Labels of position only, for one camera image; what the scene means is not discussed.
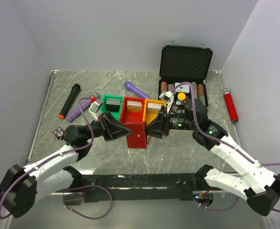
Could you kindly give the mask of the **red leather card holder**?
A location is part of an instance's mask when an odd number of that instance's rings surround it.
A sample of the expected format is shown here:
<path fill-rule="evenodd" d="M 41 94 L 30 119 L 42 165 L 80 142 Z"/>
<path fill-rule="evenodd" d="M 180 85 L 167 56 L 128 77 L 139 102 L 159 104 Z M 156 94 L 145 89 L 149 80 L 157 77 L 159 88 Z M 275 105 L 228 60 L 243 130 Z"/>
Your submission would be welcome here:
<path fill-rule="evenodd" d="M 128 148 L 146 149 L 148 145 L 146 122 L 126 122 L 125 127 L 132 131 L 131 135 L 126 136 Z"/>

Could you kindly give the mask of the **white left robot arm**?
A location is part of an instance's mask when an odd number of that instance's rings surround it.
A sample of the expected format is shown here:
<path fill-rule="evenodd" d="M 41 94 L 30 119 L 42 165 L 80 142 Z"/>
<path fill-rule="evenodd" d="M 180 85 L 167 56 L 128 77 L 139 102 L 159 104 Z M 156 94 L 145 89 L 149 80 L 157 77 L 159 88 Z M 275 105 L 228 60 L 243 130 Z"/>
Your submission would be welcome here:
<path fill-rule="evenodd" d="M 35 202 L 61 189 L 75 192 L 81 187 L 81 174 L 71 165 L 89 153 L 96 137 L 105 141 L 129 136 L 132 130 L 113 117 L 110 112 L 86 125 L 70 125 L 65 130 L 66 142 L 51 155 L 26 166 L 11 166 L 0 183 L 0 219 L 5 208 L 8 216 L 19 218 Z"/>

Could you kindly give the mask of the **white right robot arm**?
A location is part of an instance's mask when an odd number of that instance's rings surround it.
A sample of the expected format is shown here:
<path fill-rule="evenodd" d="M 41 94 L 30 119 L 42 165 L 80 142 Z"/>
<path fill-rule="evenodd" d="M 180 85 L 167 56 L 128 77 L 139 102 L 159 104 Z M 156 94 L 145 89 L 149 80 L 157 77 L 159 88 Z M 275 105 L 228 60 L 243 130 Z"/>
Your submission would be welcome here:
<path fill-rule="evenodd" d="M 270 171 L 248 153 L 220 125 L 209 120 L 207 107 L 201 100 L 191 99 L 184 104 L 184 112 L 168 114 L 169 105 L 161 100 L 148 100 L 147 113 L 155 119 L 149 123 L 147 134 L 162 138 L 169 130 L 192 130 L 193 139 L 208 151 L 222 158 L 237 176 L 203 165 L 196 172 L 196 186 L 223 189 L 245 200 L 256 213 L 267 216 L 280 199 L 280 173 Z"/>

